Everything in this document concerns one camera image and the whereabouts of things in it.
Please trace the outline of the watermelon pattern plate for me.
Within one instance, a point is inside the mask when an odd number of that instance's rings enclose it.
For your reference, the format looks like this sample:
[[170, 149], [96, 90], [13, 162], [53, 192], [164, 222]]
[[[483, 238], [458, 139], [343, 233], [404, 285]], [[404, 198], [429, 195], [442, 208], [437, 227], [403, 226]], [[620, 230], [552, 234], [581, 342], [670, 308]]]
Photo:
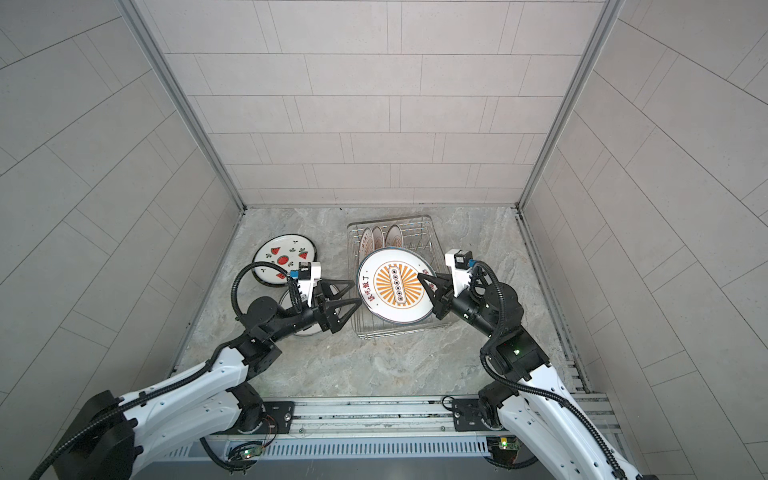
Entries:
[[[253, 262], [268, 262], [290, 272], [298, 269], [301, 262], [314, 262], [318, 251], [312, 240], [299, 234], [284, 234], [262, 244], [255, 252]], [[262, 285], [282, 287], [287, 283], [286, 275], [271, 268], [256, 267], [254, 278]]]

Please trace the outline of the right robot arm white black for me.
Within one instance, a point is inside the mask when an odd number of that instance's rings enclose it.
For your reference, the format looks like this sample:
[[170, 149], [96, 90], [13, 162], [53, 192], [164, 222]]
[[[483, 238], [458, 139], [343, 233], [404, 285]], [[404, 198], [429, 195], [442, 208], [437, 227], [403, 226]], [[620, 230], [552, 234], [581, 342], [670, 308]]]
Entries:
[[480, 362], [491, 377], [478, 393], [482, 420], [520, 440], [556, 479], [640, 479], [598, 430], [522, 325], [516, 291], [476, 270], [460, 293], [446, 274], [421, 273], [433, 310], [453, 313], [487, 337]]

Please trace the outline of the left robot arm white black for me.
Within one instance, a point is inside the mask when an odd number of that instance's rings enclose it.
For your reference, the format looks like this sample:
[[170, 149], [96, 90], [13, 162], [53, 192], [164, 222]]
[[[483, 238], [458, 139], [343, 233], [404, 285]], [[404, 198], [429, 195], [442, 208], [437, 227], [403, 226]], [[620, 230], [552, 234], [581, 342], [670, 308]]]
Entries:
[[91, 397], [55, 448], [35, 468], [39, 479], [52, 469], [60, 479], [129, 479], [165, 454], [210, 435], [235, 430], [250, 434], [261, 427], [273, 438], [279, 425], [251, 379], [280, 356], [278, 341], [317, 325], [339, 332], [361, 306], [347, 297], [351, 280], [286, 276], [291, 306], [259, 297], [247, 309], [238, 300], [240, 277], [230, 302], [244, 330], [219, 344], [203, 363], [150, 387], [115, 396]]

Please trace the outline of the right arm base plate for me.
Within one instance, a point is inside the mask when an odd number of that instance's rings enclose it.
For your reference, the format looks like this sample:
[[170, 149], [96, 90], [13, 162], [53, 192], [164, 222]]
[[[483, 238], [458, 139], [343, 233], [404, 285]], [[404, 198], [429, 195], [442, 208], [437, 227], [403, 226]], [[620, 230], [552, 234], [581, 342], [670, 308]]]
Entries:
[[456, 432], [499, 432], [504, 428], [496, 417], [486, 419], [486, 405], [477, 397], [458, 398], [447, 396], [442, 400], [443, 407], [451, 412]]

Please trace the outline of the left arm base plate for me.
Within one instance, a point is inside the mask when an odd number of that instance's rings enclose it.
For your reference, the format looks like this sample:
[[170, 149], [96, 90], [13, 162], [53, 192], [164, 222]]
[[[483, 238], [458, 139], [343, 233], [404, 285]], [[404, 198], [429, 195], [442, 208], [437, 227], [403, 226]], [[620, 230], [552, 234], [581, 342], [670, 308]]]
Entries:
[[288, 434], [295, 407], [296, 404], [293, 401], [267, 401], [258, 407], [246, 407], [230, 432], [241, 435]]

